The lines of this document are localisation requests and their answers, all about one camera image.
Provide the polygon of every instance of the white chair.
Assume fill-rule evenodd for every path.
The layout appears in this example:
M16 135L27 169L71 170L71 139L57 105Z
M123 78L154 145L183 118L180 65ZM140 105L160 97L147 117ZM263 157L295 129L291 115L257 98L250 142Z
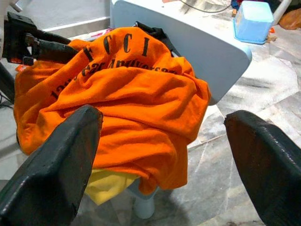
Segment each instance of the white chair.
M196 76L209 83L210 105L216 104L248 68L252 53L236 40L223 40L176 19L158 3L147 0L111 0L111 28L133 26L139 21L149 27L159 27L180 54L192 64ZM154 213L154 195L143 195L136 180L128 190L135 197L134 211L146 219Z

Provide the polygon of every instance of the tiled floor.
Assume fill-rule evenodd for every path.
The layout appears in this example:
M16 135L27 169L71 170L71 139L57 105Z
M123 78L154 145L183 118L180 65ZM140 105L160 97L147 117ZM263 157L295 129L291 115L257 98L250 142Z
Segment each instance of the tiled floor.
M214 4L211 0L206 6L210 8ZM166 4L166 7L224 35L232 35L230 9L211 15L188 9L178 1ZM133 198L127 191L98 207L85 196L72 225L264 225L239 178L223 121L233 111L249 110L278 125L301 146L301 31L286 31L279 26L275 29L278 37L275 42L249 45L253 52L249 69L217 105L208 108L197 140L189 145L186 186L158 191L155 214L147 220L135 216ZM0 180L7 180L26 156L16 143L12 110L1 108L0 115Z

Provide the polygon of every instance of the black strap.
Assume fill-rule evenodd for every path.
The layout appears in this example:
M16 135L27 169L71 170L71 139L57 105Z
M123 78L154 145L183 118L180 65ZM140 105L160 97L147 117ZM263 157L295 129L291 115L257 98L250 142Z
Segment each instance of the black strap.
M181 56L181 54L177 51L177 49L171 43L171 41L170 41L169 37L167 36L167 34L164 33L162 28L148 27L145 24L142 24L138 21L136 21L135 27L141 28L144 32L148 33L151 37L163 42L167 46L167 48L171 52L174 52L178 57Z

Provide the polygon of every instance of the black cable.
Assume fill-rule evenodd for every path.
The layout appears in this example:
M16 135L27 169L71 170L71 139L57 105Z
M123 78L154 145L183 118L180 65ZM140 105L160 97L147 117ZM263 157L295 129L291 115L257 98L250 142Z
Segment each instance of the black cable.
M191 7L191 8L194 8L194 9L196 9L196 10L198 10L198 11L201 11L201 12L203 12L203 13L220 13L220 12L222 12L222 11L225 11L227 8L229 8L229 7L231 6L231 4L230 4L230 5L228 5L226 8L223 8L223 9L218 10L218 11L205 11L205 10L196 8L196 7L194 7L194 6L190 5L190 4L188 4L187 2L185 2L185 1L183 1L183 0L180 0L180 1L181 1L182 3L184 3L185 5L187 5L187 6Z

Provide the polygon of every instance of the orange t-shirt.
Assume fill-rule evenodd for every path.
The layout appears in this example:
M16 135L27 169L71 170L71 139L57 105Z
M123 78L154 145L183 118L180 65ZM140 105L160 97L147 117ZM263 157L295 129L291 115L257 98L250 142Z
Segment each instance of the orange t-shirt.
M67 64L37 61L16 76L14 114L22 150L36 150L77 108L103 112L94 168L141 176L140 190L187 183L187 145L198 134L210 92L184 57L174 58L140 28L93 42L74 40Z

